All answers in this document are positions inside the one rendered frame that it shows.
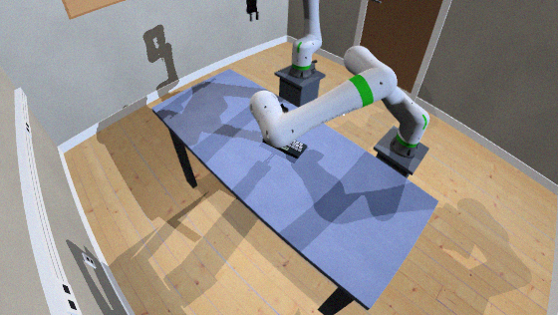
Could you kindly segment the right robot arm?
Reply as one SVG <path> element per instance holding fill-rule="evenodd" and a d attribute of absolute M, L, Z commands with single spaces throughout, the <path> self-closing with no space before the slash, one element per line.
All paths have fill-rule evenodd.
<path fill-rule="evenodd" d="M 303 0 L 304 37 L 293 42 L 292 70 L 290 75 L 298 79 L 307 79 L 316 72 L 312 54 L 322 45 L 319 24 L 319 0 Z M 311 66 L 310 66 L 311 65 Z"/>

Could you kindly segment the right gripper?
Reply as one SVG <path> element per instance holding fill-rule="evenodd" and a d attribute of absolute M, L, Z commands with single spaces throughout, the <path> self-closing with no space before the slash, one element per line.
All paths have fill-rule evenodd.
<path fill-rule="evenodd" d="M 247 8 L 246 8 L 246 12 L 247 14 L 250 14 L 250 21 L 252 22 L 252 13 L 256 12 L 256 20 L 258 20 L 258 11 L 257 11 L 257 0 L 246 0 L 246 4 L 247 4 Z"/>

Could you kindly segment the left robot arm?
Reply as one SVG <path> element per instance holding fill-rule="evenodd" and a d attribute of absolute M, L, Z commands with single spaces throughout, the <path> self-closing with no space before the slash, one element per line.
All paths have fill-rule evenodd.
<path fill-rule="evenodd" d="M 348 49 L 344 65 L 355 77 L 287 113 L 283 113 L 273 93 L 255 93 L 249 109 L 264 141 L 270 147 L 284 148 L 334 118 L 382 100 L 400 123 L 398 134 L 391 141 L 393 151 L 403 158 L 413 157 L 429 123 L 428 113 L 397 87 L 395 72 L 367 48 L 354 46 Z"/>

